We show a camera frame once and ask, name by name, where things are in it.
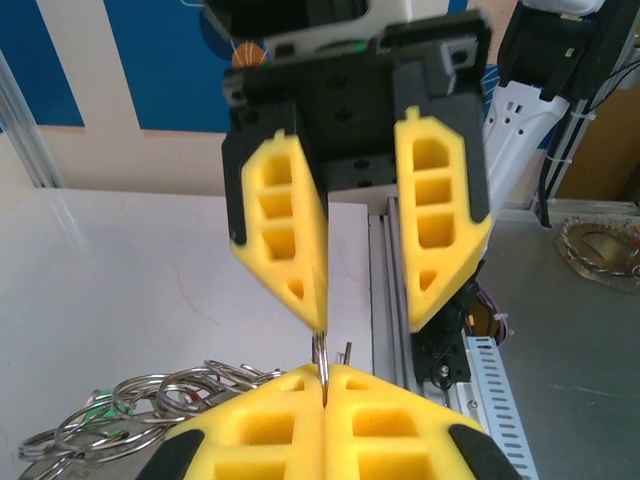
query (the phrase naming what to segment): cable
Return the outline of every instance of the cable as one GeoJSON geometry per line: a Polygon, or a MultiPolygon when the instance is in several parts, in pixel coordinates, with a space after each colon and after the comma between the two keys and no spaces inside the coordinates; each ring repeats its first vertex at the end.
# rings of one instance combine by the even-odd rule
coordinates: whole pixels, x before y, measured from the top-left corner
{"type": "Polygon", "coordinates": [[[502,340],[500,340],[498,346],[502,345],[509,336],[509,323],[507,323],[507,316],[500,320],[500,325],[502,326],[502,340]]]}
{"type": "Polygon", "coordinates": [[[487,331],[485,336],[491,337],[493,336],[491,335],[491,332],[493,331],[495,322],[494,315],[498,312],[495,306],[492,304],[491,300],[484,294],[482,288],[480,288],[480,291],[478,292],[478,295],[476,295],[476,298],[478,302],[480,302],[480,305],[482,305],[489,313],[487,317],[487,331]]]}
{"type": "Polygon", "coordinates": [[[469,320],[469,318],[471,317],[471,315],[467,315],[467,318],[465,318],[464,320],[464,324],[467,327],[467,334],[471,335],[472,337],[476,336],[476,330],[473,327],[473,325],[471,324],[471,321],[469,320]]]}
{"type": "Polygon", "coordinates": [[[498,302],[495,301],[495,297],[491,295],[491,292],[489,292],[486,288],[484,288],[480,284],[478,284],[478,286],[480,287],[480,291],[482,291],[484,298],[486,298],[489,301],[491,308],[493,308],[496,311],[496,313],[501,313],[502,309],[498,306],[498,302]]]}
{"type": "MultiPolygon", "coordinates": [[[[604,96],[604,98],[602,100],[600,100],[598,103],[596,103],[593,106],[589,106],[588,110],[586,112],[583,112],[582,115],[588,115],[591,112],[593,112],[596,108],[598,108],[600,105],[602,105],[606,100],[609,99],[609,97],[613,94],[613,92],[616,90],[616,88],[618,88],[618,86],[620,85],[620,83],[622,83],[622,81],[627,78],[627,76],[632,73],[633,71],[635,71],[638,67],[640,67],[640,60],[634,60],[633,62],[629,62],[626,65],[623,65],[622,67],[620,67],[619,69],[613,71],[605,80],[608,81],[609,79],[615,77],[616,75],[622,73],[622,72],[626,72],[624,73],[624,75],[622,75],[618,81],[616,82],[616,84],[613,86],[613,88],[611,88],[611,90],[609,90],[609,92],[607,92],[607,94],[604,96]]],[[[551,221],[549,219],[549,204],[548,204],[548,199],[547,199],[547,186],[546,186],[546,182],[547,182],[547,176],[549,175],[549,172],[551,171],[551,160],[549,160],[548,157],[557,157],[557,152],[556,149],[560,143],[560,140],[562,139],[562,136],[564,134],[564,126],[561,126],[561,124],[558,124],[555,128],[555,131],[553,133],[553,137],[551,138],[551,142],[549,143],[549,147],[547,147],[547,158],[545,158],[543,164],[542,164],[542,170],[540,170],[540,176],[538,177],[538,208],[540,210],[539,212],[539,221],[540,224],[545,227],[545,228],[551,228],[551,221]]]]}
{"type": "Polygon", "coordinates": [[[623,71],[627,70],[625,72],[624,75],[622,75],[618,81],[615,83],[615,85],[607,92],[607,94],[604,96],[604,98],[602,100],[600,100],[598,103],[596,103],[595,105],[593,105],[592,107],[589,107],[589,110],[587,110],[587,114],[593,112],[596,108],[598,108],[600,105],[602,105],[604,102],[606,102],[609,97],[611,95],[613,95],[613,92],[616,91],[616,89],[620,86],[620,84],[622,83],[622,81],[627,78],[627,76],[631,73],[633,73],[635,70],[638,69],[638,67],[640,67],[640,60],[636,60],[634,62],[631,62],[627,65],[625,65],[624,67],[619,68],[618,70],[616,70],[614,73],[612,73],[611,75],[609,75],[609,78],[613,78],[616,75],[618,75],[619,73],[622,73],[623,71]]]}

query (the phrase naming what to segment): metal key ring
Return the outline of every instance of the metal key ring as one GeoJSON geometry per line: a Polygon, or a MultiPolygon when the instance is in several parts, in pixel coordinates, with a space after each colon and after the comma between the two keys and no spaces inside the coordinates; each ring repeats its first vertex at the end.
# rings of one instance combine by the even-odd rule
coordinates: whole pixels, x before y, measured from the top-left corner
{"type": "Polygon", "coordinates": [[[55,480],[60,475],[64,473],[64,471],[71,466],[68,458],[61,458],[53,465],[44,470],[40,475],[34,477],[33,480],[55,480]]]}
{"type": "Polygon", "coordinates": [[[265,372],[262,372],[262,371],[258,370],[257,368],[252,367],[251,365],[247,365],[246,363],[240,364],[240,369],[241,370],[246,370],[247,372],[255,375],[256,377],[260,377],[261,375],[265,374],[265,372]]]}
{"type": "Polygon", "coordinates": [[[170,427],[167,425],[153,426],[148,428],[144,432],[142,432],[144,435],[142,434],[137,435],[138,438],[136,439],[136,441],[144,440],[141,443],[135,444],[135,442],[132,442],[131,445],[126,446],[127,448],[123,448],[124,446],[110,447],[110,449],[115,450],[115,453],[112,453],[110,455],[105,455],[104,452],[102,451],[94,450],[94,451],[86,452],[82,456],[68,457],[68,461],[69,463],[72,463],[72,464],[75,463],[75,464],[83,464],[83,465],[87,465],[87,464],[96,465],[96,464],[112,462],[114,460],[119,460],[129,455],[133,455],[134,453],[139,452],[140,450],[143,450],[149,445],[157,442],[158,440],[160,440],[162,437],[165,436],[165,434],[169,431],[169,429],[170,427]],[[92,458],[91,456],[92,453],[95,454],[96,458],[92,458]]]}
{"type": "Polygon", "coordinates": [[[215,398],[223,391],[207,376],[209,373],[209,369],[206,367],[197,367],[174,373],[166,378],[158,388],[158,403],[164,410],[174,414],[194,416],[208,410],[213,406],[210,399],[215,398]],[[197,400],[189,403],[177,401],[168,395],[168,392],[172,391],[188,395],[193,394],[197,400]],[[200,397],[198,391],[204,391],[208,395],[200,397]]]}
{"type": "Polygon", "coordinates": [[[275,378],[281,377],[285,373],[286,372],[283,372],[282,370],[276,369],[276,370],[274,370],[272,372],[267,372],[267,373],[264,373],[264,374],[260,375],[258,378],[256,378],[256,382],[260,383],[260,384],[263,384],[263,383],[269,382],[269,381],[271,381],[271,380],[273,380],[275,378]]]}
{"type": "Polygon", "coordinates": [[[327,405],[327,394],[329,389],[329,359],[327,354],[327,336],[324,332],[316,332],[313,335],[312,356],[318,365],[318,377],[322,387],[322,404],[327,405]]]}
{"type": "MultiPolygon", "coordinates": [[[[67,429],[75,430],[77,426],[77,424],[67,425],[67,429]]],[[[110,436],[100,431],[94,432],[93,429],[95,428],[96,427],[92,426],[91,428],[82,427],[78,429],[79,434],[95,435],[101,437],[95,442],[85,444],[83,448],[92,448],[95,445],[101,445],[105,442],[120,438],[120,435],[110,436]]],[[[54,439],[55,430],[53,429],[28,438],[18,447],[18,458],[26,462],[40,462],[44,460],[53,460],[56,458],[67,457],[74,453],[71,450],[58,448],[58,446],[54,442],[54,439]]]]}
{"type": "Polygon", "coordinates": [[[215,360],[205,360],[205,365],[210,369],[214,378],[210,379],[217,387],[230,390],[234,393],[244,393],[257,387],[256,377],[239,368],[220,364],[215,360]]]}
{"type": "Polygon", "coordinates": [[[158,429],[160,429],[160,426],[152,426],[132,435],[131,432],[123,428],[122,432],[126,434],[121,435],[119,440],[104,442],[100,445],[93,445],[90,448],[85,447],[83,448],[83,453],[86,455],[89,452],[101,452],[104,450],[119,449],[121,447],[127,448],[141,440],[144,440],[149,435],[156,433],[158,429]]]}
{"type": "Polygon", "coordinates": [[[162,414],[153,415],[153,412],[131,413],[141,400],[149,400],[154,410],[158,410],[154,405],[158,387],[168,377],[168,374],[143,375],[118,384],[112,394],[112,408],[117,417],[148,425],[173,425],[184,421],[184,417],[169,418],[162,414]]]}
{"type": "Polygon", "coordinates": [[[60,450],[69,450],[74,453],[81,453],[88,448],[100,447],[104,446],[104,436],[103,439],[98,440],[97,442],[91,442],[85,445],[76,445],[69,442],[69,439],[76,438],[79,435],[85,435],[87,433],[92,433],[93,429],[102,428],[105,426],[110,426],[116,422],[119,422],[120,419],[117,417],[87,417],[87,414],[93,412],[96,408],[101,408],[101,411],[104,408],[107,408],[107,411],[110,409],[111,400],[104,399],[100,402],[94,403],[92,405],[81,408],[80,410],[73,413],[71,416],[67,417],[59,426],[56,428],[53,439],[56,447],[60,450]],[[78,418],[83,418],[79,423],[74,423],[78,418]]]}

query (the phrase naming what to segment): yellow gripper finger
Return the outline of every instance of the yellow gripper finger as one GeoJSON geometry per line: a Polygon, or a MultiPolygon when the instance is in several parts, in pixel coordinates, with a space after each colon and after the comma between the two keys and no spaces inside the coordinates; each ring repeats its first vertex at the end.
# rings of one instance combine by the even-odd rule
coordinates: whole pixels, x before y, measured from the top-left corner
{"type": "Polygon", "coordinates": [[[242,168],[247,242],[231,249],[316,332],[327,329],[327,216],[297,135],[276,132],[242,168]]]}
{"type": "Polygon", "coordinates": [[[411,107],[395,139],[409,328],[417,332],[476,271],[491,218],[471,219],[458,133],[411,107]]]}
{"type": "Polygon", "coordinates": [[[475,421],[354,368],[298,368],[175,427],[137,480],[520,478],[475,421]]]}

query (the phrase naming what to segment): white wall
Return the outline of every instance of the white wall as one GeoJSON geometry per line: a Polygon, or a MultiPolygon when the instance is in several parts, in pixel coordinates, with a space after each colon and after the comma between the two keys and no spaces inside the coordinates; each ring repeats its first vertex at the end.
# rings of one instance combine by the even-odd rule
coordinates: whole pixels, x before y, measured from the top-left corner
{"type": "MultiPolygon", "coordinates": [[[[66,185],[222,195],[222,134],[140,129],[103,1],[37,1],[86,125],[41,129],[66,185]]],[[[488,7],[494,25],[506,25],[514,1],[472,0],[470,6],[488,7]]],[[[420,17],[445,13],[448,1],[412,0],[412,5],[420,17]]],[[[523,203],[530,183],[523,180],[512,203],[523,203]]],[[[340,192],[332,199],[364,201],[379,211],[394,191],[340,192]]]]}
{"type": "Polygon", "coordinates": [[[7,135],[0,133],[0,217],[34,188],[7,135]]]}

